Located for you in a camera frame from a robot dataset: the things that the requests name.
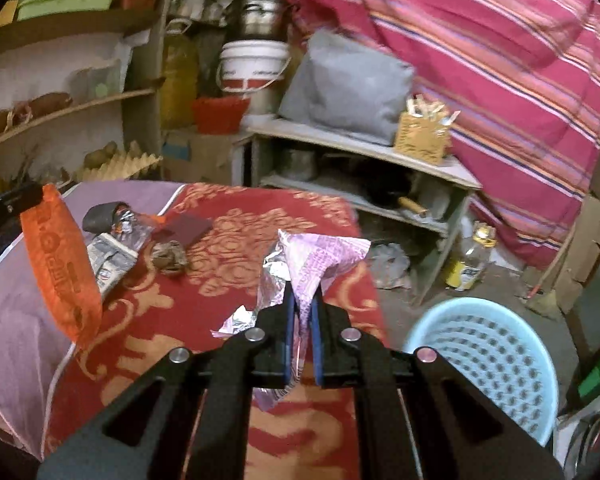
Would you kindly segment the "yellow egg tray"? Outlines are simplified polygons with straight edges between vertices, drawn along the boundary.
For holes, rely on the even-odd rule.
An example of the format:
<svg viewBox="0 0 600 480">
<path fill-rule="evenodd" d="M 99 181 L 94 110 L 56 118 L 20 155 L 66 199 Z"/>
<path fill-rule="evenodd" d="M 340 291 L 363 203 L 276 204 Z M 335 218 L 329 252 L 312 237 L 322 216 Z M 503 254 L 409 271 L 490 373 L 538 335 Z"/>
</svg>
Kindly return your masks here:
<svg viewBox="0 0 600 480">
<path fill-rule="evenodd" d="M 81 168 L 74 175 L 76 182 L 106 182 L 140 180 L 160 168 L 162 156 L 143 153 L 140 156 L 115 154 L 98 168 Z"/>
</svg>

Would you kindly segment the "wooden handled pan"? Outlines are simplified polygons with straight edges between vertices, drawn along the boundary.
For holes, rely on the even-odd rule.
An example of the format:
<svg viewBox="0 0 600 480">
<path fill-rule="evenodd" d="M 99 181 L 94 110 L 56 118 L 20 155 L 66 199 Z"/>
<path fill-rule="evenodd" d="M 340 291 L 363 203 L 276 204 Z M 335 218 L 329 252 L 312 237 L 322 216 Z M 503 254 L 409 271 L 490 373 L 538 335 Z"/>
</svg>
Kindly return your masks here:
<svg viewBox="0 0 600 480">
<path fill-rule="evenodd" d="M 370 184 L 366 188 L 368 200 L 377 207 L 385 209 L 404 209 L 411 211 L 419 217 L 426 217 L 429 209 L 412 200 L 408 193 L 411 191 L 411 182 L 406 181 L 406 185 L 392 183 L 390 181 L 380 181 Z"/>
</svg>

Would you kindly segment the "red plastic basket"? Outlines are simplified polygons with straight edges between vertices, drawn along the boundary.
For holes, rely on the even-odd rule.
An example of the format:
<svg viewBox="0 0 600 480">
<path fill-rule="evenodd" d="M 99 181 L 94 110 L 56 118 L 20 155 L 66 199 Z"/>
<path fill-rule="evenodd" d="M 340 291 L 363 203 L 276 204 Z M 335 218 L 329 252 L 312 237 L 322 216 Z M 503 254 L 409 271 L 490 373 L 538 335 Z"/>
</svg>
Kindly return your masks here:
<svg viewBox="0 0 600 480">
<path fill-rule="evenodd" d="M 240 96 L 196 99 L 192 113 L 197 132 L 221 136 L 238 133 L 249 105 L 250 99 Z"/>
</svg>

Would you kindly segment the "white plastic bucket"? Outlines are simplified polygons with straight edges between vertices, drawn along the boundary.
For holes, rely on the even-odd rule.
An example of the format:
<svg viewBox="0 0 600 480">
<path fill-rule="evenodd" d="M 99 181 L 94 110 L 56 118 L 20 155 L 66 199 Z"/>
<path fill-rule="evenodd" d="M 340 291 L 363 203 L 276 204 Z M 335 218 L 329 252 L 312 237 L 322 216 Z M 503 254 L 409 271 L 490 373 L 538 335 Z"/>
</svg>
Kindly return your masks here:
<svg viewBox="0 0 600 480">
<path fill-rule="evenodd" d="M 282 81 L 290 63 L 283 41 L 237 40 L 224 44 L 215 82 L 223 93 L 257 92 Z"/>
</svg>

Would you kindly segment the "green plastic tray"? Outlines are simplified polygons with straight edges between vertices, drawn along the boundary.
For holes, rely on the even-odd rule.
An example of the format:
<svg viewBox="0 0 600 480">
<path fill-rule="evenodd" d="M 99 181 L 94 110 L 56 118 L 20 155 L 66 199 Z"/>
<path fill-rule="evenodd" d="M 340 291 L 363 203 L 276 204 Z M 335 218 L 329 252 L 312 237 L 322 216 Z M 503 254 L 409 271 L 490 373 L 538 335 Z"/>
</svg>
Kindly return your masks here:
<svg viewBox="0 0 600 480">
<path fill-rule="evenodd" d="M 105 11 L 112 0 L 23 0 L 17 6 L 17 20 L 40 16 L 86 11 Z"/>
</svg>

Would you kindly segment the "dark grey crumpled wrapper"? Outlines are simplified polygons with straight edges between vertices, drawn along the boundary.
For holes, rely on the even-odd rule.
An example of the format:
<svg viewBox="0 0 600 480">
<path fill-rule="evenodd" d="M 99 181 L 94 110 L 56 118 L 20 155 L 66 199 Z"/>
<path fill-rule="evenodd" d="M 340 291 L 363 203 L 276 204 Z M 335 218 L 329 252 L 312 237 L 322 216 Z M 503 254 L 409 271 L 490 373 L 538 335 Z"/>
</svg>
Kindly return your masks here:
<svg viewBox="0 0 600 480">
<path fill-rule="evenodd" d="M 91 207 L 82 219 L 82 230 L 98 235 L 110 233 L 117 223 L 120 214 L 130 208 L 127 203 L 110 202 Z"/>
</svg>

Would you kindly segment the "striped red curtain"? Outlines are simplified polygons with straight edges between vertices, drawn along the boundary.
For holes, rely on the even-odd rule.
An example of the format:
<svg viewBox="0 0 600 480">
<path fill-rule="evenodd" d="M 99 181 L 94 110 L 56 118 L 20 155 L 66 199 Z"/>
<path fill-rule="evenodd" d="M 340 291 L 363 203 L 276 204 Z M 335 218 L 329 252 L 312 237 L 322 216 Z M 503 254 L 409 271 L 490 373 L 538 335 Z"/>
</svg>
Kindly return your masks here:
<svg viewBox="0 0 600 480">
<path fill-rule="evenodd" d="M 543 269 L 577 220 L 600 156 L 598 0 L 292 0 L 302 32 L 331 28 L 415 67 L 456 114 L 452 151 L 472 208 Z"/>
</svg>

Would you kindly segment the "pink snack wrapper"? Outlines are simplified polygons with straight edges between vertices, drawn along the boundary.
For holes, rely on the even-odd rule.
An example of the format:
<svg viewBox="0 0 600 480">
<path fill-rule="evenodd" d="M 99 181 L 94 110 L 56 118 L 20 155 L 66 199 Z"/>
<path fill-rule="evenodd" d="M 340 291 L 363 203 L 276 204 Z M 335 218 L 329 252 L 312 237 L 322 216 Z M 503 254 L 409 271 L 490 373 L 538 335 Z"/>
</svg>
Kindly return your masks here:
<svg viewBox="0 0 600 480">
<path fill-rule="evenodd" d="M 254 400 L 263 411 L 272 410 L 300 382 L 310 340 L 311 301 L 318 292 L 327 292 L 338 276 L 354 269 L 370 250 L 365 238 L 298 233 L 279 230 L 274 247 L 261 264 L 257 305 L 235 310 L 215 338 L 235 335 L 256 325 L 260 311 L 280 304 L 287 287 L 292 290 L 294 331 L 290 344 L 290 383 L 283 389 L 257 389 Z"/>
</svg>

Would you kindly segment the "dark red scouring pad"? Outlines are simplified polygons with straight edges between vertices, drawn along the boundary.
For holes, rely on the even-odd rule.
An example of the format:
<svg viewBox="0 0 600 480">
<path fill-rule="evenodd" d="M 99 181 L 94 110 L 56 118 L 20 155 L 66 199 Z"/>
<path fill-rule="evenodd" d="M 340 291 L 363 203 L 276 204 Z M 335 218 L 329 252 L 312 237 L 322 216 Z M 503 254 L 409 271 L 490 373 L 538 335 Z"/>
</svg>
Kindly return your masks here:
<svg viewBox="0 0 600 480">
<path fill-rule="evenodd" d="M 156 243 L 177 242 L 183 248 L 189 248 L 211 229 L 211 220 L 184 212 L 166 218 L 166 221 L 152 232 L 151 239 Z"/>
</svg>

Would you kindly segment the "brown paper ball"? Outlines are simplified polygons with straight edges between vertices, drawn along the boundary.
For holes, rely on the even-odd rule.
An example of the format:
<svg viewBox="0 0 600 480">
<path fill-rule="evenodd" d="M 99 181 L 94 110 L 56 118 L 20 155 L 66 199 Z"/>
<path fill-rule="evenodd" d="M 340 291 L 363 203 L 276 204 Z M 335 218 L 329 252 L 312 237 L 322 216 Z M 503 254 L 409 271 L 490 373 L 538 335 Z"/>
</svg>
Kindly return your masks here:
<svg viewBox="0 0 600 480">
<path fill-rule="evenodd" d="M 178 276 L 188 269 L 185 248 L 176 240 L 156 243 L 150 252 L 152 265 L 166 276 Z"/>
</svg>

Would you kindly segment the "clear orange plastic wrapper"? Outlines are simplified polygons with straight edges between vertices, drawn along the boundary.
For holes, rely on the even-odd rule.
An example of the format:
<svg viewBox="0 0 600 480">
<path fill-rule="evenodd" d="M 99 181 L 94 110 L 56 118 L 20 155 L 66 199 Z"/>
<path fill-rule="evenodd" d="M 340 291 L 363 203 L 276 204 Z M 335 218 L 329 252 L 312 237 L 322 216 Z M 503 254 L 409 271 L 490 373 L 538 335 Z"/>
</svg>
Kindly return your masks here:
<svg viewBox="0 0 600 480">
<path fill-rule="evenodd" d="M 129 206 L 121 205 L 114 212 L 110 234 L 121 244 L 139 252 L 151 234 L 163 225 L 163 218 L 140 214 Z"/>
</svg>

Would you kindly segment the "oil bottle on floor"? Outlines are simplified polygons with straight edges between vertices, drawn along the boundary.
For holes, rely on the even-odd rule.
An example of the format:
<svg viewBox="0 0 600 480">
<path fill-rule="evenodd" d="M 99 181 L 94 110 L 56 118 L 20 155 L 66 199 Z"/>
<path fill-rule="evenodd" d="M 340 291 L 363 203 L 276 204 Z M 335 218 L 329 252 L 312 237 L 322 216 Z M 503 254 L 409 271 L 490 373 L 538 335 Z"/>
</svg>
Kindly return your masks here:
<svg viewBox="0 0 600 480">
<path fill-rule="evenodd" d="M 457 251 L 451 256 L 445 274 L 445 285 L 456 292 L 472 289 L 486 270 L 495 245 L 494 226 L 476 221 L 472 226 L 471 236 L 463 238 Z"/>
</svg>

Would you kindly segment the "yellow cooking oil jug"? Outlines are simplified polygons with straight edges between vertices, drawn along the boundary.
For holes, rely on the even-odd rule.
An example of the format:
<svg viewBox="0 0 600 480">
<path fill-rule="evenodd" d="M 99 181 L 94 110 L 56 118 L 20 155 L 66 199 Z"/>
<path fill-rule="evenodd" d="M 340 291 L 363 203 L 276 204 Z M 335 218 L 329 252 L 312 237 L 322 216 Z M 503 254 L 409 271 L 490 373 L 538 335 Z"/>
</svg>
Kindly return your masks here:
<svg viewBox="0 0 600 480">
<path fill-rule="evenodd" d="M 166 130 L 193 123 L 190 106 L 197 99 L 199 63 L 196 42 L 187 36 L 192 25 L 189 18 L 174 18 L 164 31 L 160 113 Z"/>
</svg>

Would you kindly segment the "grey low shelf cabinet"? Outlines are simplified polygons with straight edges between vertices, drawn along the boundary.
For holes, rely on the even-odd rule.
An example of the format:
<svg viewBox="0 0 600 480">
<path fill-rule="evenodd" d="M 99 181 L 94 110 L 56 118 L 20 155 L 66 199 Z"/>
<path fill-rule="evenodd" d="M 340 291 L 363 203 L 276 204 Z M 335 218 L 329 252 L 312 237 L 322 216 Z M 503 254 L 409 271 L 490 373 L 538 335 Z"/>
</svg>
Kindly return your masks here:
<svg viewBox="0 0 600 480">
<path fill-rule="evenodd" d="M 250 139 L 250 183 L 258 188 L 288 188 L 345 200 L 368 220 L 391 223 L 380 237 L 403 245 L 412 284 L 412 304 L 420 306 L 436 284 L 446 258 L 460 234 L 462 218 L 471 197 L 479 191 L 478 179 L 453 156 L 434 166 L 400 155 L 393 148 L 364 142 L 273 116 L 247 118 L 242 132 Z M 285 150 L 315 153 L 317 177 L 298 181 L 283 177 L 278 165 Z M 365 193 L 370 184 L 390 181 L 406 185 L 408 196 L 429 209 L 419 217 L 404 209 L 372 204 Z"/>
</svg>

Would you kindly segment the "cardboard box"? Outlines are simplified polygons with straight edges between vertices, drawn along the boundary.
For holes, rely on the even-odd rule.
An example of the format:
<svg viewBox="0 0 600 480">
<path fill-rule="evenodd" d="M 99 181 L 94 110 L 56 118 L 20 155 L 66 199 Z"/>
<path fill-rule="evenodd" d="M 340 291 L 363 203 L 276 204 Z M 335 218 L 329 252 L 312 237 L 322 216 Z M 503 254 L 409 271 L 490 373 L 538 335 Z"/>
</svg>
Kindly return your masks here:
<svg viewBox="0 0 600 480">
<path fill-rule="evenodd" d="M 163 177 L 181 183 L 244 184 L 245 152 L 251 136 L 171 130 L 162 144 Z"/>
</svg>

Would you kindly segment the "steel pot on bucket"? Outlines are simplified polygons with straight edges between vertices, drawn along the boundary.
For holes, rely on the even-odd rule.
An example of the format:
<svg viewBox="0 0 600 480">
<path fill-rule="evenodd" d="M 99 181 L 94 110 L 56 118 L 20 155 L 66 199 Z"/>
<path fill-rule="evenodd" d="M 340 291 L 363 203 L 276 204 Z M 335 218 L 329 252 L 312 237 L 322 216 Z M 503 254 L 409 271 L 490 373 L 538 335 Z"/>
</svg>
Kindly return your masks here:
<svg viewBox="0 0 600 480">
<path fill-rule="evenodd" d="M 286 0 L 234 0 L 228 7 L 229 40 L 285 41 Z"/>
</svg>

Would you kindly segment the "yellow utensil holder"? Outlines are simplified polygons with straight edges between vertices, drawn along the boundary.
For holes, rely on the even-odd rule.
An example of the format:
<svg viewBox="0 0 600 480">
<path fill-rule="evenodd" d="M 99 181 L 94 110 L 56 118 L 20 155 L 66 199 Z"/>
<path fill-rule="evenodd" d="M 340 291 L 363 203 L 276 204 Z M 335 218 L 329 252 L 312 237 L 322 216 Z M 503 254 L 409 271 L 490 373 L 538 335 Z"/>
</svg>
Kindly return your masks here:
<svg viewBox="0 0 600 480">
<path fill-rule="evenodd" d="M 460 117 L 441 101 L 428 101 L 421 94 L 406 100 L 400 114 L 393 151 L 434 166 L 441 166 L 451 148 L 451 127 Z"/>
</svg>

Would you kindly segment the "steel pot in cabinet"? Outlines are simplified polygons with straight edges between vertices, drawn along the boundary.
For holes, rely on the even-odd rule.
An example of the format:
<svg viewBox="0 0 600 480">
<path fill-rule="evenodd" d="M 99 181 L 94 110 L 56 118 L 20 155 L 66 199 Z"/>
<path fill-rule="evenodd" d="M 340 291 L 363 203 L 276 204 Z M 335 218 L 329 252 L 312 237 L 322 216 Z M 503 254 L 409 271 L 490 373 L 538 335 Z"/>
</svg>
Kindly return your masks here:
<svg viewBox="0 0 600 480">
<path fill-rule="evenodd" d="M 278 165 L 278 172 L 285 178 L 302 182 L 317 177 L 315 153 L 306 150 L 285 150 Z"/>
</svg>

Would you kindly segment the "wooden wall shelf unit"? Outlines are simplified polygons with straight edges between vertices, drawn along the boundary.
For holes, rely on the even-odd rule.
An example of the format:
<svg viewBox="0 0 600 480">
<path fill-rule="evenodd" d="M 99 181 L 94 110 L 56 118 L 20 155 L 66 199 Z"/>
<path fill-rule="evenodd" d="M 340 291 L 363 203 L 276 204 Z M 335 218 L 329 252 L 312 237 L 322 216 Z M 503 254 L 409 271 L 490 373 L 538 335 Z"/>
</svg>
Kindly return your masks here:
<svg viewBox="0 0 600 480">
<path fill-rule="evenodd" d="M 16 0 L 17 6 L 23 0 Z M 0 27 L 0 189 L 72 177 L 111 150 L 157 154 L 169 0 Z"/>
</svg>

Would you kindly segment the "orange snack bag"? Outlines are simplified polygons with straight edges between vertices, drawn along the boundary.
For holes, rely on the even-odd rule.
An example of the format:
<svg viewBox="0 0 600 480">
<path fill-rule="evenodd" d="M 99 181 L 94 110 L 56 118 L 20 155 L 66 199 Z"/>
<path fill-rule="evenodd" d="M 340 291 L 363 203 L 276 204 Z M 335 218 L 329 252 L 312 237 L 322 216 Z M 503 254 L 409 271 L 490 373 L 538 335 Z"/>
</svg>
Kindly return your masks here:
<svg viewBox="0 0 600 480">
<path fill-rule="evenodd" d="M 55 185 L 42 186 L 41 203 L 20 214 L 20 223 L 48 312 L 74 344 L 87 347 L 102 322 L 102 295 L 82 231 Z"/>
</svg>

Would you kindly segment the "light blue plastic basket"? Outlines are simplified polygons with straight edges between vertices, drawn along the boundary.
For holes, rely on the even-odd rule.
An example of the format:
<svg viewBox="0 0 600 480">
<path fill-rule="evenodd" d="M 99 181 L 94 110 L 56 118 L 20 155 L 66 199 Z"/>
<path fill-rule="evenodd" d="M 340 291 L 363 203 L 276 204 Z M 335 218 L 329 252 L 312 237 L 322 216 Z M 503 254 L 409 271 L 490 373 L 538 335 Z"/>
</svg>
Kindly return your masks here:
<svg viewBox="0 0 600 480">
<path fill-rule="evenodd" d="M 552 436 L 559 388 L 543 341 L 519 315 L 475 297 L 443 301 L 412 327 L 403 351 L 430 347 L 539 444 Z"/>
</svg>

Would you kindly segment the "grey printed snack bag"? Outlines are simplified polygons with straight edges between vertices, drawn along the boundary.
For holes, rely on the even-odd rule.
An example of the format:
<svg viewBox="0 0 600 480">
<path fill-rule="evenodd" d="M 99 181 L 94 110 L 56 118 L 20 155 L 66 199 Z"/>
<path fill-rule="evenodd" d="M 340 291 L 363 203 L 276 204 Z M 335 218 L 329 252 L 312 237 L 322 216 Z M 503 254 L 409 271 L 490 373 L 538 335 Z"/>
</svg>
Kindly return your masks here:
<svg viewBox="0 0 600 480">
<path fill-rule="evenodd" d="M 137 263 L 137 252 L 102 233 L 86 246 L 87 255 L 102 299 L 112 292 Z"/>
</svg>

